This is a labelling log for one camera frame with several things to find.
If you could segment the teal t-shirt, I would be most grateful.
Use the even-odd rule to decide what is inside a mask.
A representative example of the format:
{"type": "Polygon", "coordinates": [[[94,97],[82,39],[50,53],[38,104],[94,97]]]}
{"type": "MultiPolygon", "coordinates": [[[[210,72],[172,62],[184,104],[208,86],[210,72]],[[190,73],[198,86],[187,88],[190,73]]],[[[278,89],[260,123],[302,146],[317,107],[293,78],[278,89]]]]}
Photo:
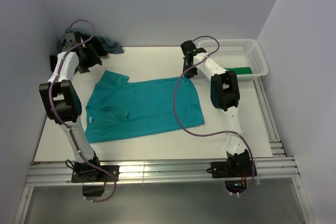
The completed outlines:
{"type": "Polygon", "coordinates": [[[89,143],[124,140],[204,124],[195,86],[187,78],[129,82],[105,71],[86,106],[89,143]]]}

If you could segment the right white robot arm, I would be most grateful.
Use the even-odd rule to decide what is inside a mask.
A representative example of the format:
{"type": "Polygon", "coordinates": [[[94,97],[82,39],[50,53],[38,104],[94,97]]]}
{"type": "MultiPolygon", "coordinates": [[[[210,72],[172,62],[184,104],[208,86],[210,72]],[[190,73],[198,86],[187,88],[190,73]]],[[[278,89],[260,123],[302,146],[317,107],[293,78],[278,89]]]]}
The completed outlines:
{"type": "Polygon", "coordinates": [[[187,78],[197,75],[200,70],[210,80],[210,99],[214,108],[228,123],[229,129],[218,132],[228,136],[226,161],[212,162],[207,172],[213,178],[254,177],[257,170],[251,149],[242,136],[238,118],[240,92],[237,74],[219,66],[210,58],[204,48],[197,48],[193,41],[188,40],[181,44],[184,56],[183,73],[187,78]]]}

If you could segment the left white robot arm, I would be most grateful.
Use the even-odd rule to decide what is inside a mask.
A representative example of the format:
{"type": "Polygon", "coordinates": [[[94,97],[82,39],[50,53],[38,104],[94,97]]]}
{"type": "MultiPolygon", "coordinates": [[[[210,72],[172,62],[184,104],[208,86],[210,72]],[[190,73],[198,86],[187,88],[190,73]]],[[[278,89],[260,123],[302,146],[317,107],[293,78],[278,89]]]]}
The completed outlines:
{"type": "Polygon", "coordinates": [[[68,30],[60,45],[52,76],[39,85],[39,93],[47,117],[65,133],[75,160],[66,160],[73,182],[97,182],[105,179],[100,161],[89,144],[81,122],[82,105],[72,79],[76,72],[87,73],[102,60],[93,36],[68,30]]]}

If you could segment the black t-shirt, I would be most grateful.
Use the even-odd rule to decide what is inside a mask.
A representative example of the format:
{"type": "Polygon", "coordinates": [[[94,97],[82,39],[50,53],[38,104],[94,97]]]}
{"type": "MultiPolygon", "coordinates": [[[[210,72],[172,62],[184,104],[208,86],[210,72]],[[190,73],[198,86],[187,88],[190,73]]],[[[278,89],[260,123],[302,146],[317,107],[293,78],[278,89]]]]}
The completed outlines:
{"type": "MultiPolygon", "coordinates": [[[[89,39],[89,35],[85,35],[79,31],[69,31],[65,33],[64,38],[61,40],[57,47],[57,53],[67,52],[73,46],[89,39]]],[[[92,37],[87,43],[72,50],[79,60],[75,72],[86,73],[89,68],[95,65],[102,65],[102,57],[108,55],[107,51],[103,48],[103,44],[98,41],[97,37],[92,37]]]]}

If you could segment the grey-blue t-shirt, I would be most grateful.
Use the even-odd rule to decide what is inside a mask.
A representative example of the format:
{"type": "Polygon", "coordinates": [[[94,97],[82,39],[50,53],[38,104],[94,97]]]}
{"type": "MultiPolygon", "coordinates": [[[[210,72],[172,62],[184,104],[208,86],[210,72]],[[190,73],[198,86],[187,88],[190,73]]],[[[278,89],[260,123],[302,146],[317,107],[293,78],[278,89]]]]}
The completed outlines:
{"type": "MultiPolygon", "coordinates": [[[[86,40],[91,36],[91,32],[79,29],[72,28],[72,32],[77,32],[82,37],[82,40],[86,40]]],[[[123,47],[115,41],[112,41],[110,38],[106,36],[96,36],[89,41],[95,47],[96,52],[104,57],[107,54],[122,54],[124,53],[123,47]]]]}

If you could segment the white plastic basket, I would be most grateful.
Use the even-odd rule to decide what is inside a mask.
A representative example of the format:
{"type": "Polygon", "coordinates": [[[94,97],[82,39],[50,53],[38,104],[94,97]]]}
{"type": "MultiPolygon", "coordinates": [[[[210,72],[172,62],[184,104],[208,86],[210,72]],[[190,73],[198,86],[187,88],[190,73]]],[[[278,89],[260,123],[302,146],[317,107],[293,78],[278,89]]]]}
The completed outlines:
{"type": "Polygon", "coordinates": [[[216,51],[210,58],[223,68],[250,67],[253,74],[237,75],[238,81],[252,81],[268,73],[265,57],[253,39],[201,40],[198,47],[208,53],[216,51]]]}

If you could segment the rolled green t-shirt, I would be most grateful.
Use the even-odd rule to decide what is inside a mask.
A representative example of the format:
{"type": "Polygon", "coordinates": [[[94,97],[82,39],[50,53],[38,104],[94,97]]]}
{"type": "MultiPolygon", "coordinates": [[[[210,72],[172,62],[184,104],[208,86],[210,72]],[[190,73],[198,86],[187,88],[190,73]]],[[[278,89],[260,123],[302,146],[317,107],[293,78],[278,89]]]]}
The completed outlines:
{"type": "Polygon", "coordinates": [[[253,74],[250,67],[226,68],[227,71],[234,71],[237,75],[253,74]]]}

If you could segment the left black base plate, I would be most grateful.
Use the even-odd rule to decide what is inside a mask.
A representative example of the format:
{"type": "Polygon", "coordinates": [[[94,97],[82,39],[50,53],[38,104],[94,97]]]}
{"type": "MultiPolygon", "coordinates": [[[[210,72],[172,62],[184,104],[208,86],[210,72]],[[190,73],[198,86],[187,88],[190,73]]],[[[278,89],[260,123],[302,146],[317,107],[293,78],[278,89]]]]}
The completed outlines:
{"type": "Polygon", "coordinates": [[[114,182],[118,181],[119,165],[102,165],[100,168],[112,175],[93,168],[87,163],[75,162],[71,177],[72,183],[90,183],[90,182],[114,182]]]}

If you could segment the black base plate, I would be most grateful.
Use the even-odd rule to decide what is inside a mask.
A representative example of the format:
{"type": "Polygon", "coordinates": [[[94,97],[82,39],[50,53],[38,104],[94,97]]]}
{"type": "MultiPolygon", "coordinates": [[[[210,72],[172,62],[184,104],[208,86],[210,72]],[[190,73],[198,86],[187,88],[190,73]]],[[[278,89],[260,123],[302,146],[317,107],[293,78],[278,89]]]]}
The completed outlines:
{"type": "Polygon", "coordinates": [[[93,168],[87,163],[75,162],[71,177],[72,183],[90,183],[90,182],[114,182],[118,181],[119,165],[102,165],[100,168],[112,175],[93,168]]]}
{"type": "Polygon", "coordinates": [[[257,175],[257,170],[249,155],[235,155],[226,161],[211,162],[210,168],[206,171],[212,175],[212,178],[242,178],[257,175]]]}

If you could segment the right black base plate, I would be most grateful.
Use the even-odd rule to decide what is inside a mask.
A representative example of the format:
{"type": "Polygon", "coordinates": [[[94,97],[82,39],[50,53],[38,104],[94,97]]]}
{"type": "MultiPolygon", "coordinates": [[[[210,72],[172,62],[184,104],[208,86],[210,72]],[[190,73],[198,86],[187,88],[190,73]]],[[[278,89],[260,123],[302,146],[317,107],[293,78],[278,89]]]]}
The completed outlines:
{"type": "Polygon", "coordinates": [[[226,161],[211,162],[210,168],[206,171],[212,175],[212,178],[242,178],[257,175],[257,170],[249,155],[235,155],[226,161]]]}

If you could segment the aluminium rail frame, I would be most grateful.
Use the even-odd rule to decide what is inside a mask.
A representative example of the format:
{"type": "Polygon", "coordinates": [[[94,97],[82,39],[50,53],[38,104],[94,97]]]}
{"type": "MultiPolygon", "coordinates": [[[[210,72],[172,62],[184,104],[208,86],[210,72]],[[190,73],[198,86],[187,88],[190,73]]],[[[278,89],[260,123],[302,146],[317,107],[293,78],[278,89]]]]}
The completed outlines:
{"type": "MultiPolygon", "coordinates": [[[[298,177],[297,164],[285,154],[260,81],[241,82],[239,87],[239,119],[255,158],[256,178],[298,177]]],[[[119,166],[121,184],[209,181],[211,162],[226,156],[223,135],[193,137],[182,130],[96,143],[93,148],[102,164],[119,166]]],[[[25,185],[70,185],[71,171],[65,160],[73,156],[63,131],[47,120],[25,185]]]]}

